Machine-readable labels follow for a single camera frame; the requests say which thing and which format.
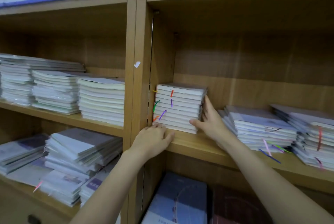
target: bare skin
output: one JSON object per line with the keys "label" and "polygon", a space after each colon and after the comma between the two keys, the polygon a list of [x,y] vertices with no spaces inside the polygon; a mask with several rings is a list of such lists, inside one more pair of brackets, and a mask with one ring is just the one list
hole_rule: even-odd
{"label": "bare skin", "polygon": [[[203,106],[203,121],[190,120],[190,123],[202,129],[231,155],[275,223],[334,223],[333,216],[240,142],[226,128],[207,96]],[[161,125],[141,130],[131,148],[123,153],[110,175],[70,224],[115,223],[140,168],[150,158],[164,151],[173,140],[174,134],[165,136],[165,131],[166,128]]]}

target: shelf board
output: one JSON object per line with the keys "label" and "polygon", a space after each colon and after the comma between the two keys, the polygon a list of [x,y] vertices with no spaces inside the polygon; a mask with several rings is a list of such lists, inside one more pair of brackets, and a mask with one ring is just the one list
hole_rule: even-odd
{"label": "shelf board", "polygon": [[90,119],[81,118],[81,114],[63,115],[56,112],[41,110],[33,107],[24,107],[16,104],[11,104],[6,101],[0,101],[0,108],[20,112],[26,115],[39,117],[49,121],[55,121],[58,123],[80,127],[100,133],[111,134],[119,137],[123,137],[123,127],[117,125],[111,125],[104,122],[94,121]]}
{"label": "shelf board", "polygon": [[127,0],[63,0],[0,9],[0,30],[34,35],[125,35]]}
{"label": "shelf board", "polygon": [[330,0],[147,0],[174,32],[330,29]]}
{"label": "shelf board", "polygon": [[34,200],[38,201],[42,205],[47,205],[48,207],[52,208],[53,210],[56,210],[58,213],[68,218],[69,220],[72,219],[80,209],[80,203],[77,203],[72,208],[68,207],[60,203],[59,201],[53,199],[52,197],[49,197],[47,194],[39,190],[33,193],[34,191],[33,186],[29,186],[26,184],[21,184],[21,183],[9,180],[2,175],[0,175],[0,182],[3,182],[4,184],[27,195],[28,197],[33,198]]}
{"label": "shelf board", "polygon": [[[167,148],[168,151],[238,169],[233,159],[203,132],[174,132],[175,138]],[[254,153],[294,184],[334,194],[334,172],[307,166],[294,154],[273,153],[273,157],[281,162],[279,164],[259,151]]]}

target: bookshelf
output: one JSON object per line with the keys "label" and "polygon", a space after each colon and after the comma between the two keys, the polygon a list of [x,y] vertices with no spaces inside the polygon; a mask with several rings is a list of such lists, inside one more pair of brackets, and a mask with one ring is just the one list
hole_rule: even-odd
{"label": "bookshelf", "polygon": [[[333,14],[331,0],[65,0],[0,9],[1,53],[79,61],[90,73],[126,82],[124,127],[0,101],[0,143],[76,126],[122,136],[126,150],[152,123],[152,90],[168,82],[208,86],[215,108],[278,103],[334,114]],[[203,133],[175,133],[138,174],[122,224],[140,223],[165,171],[253,193]],[[281,165],[256,154],[334,213],[333,172],[292,154],[275,156]],[[29,186],[0,182],[68,219],[78,211]]]}

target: hand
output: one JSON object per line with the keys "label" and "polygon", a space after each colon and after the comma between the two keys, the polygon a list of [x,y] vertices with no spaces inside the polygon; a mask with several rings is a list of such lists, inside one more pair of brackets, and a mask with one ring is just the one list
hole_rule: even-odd
{"label": "hand", "polygon": [[212,106],[207,96],[204,97],[202,118],[204,122],[197,119],[191,119],[189,122],[191,125],[202,129],[207,136],[212,138],[218,144],[218,146],[222,147],[222,141],[225,138],[231,138],[230,136],[235,138],[234,135],[232,135],[232,133],[227,129],[221,119],[221,116]]}
{"label": "hand", "polygon": [[174,132],[164,138],[165,131],[166,128],[161,124],[145,127],[138,133],[129,150],[142,155],[144,162],[147,162],[164,151],[174,139]]}

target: forearm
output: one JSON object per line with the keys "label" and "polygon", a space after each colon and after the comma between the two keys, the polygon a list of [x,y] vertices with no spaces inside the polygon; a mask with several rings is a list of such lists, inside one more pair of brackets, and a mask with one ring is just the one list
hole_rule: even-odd
{"label": "forearm", "polygon": [[140,153],[125,151],[108,177],[70,224],[113,224],[131,184],[145,163]]}
{"label": "forearm", "polygon": [[231,155],[274,222],[334,223],[334,218],[275,170],[258,158],[235,136],[227,133],[221,142]]}

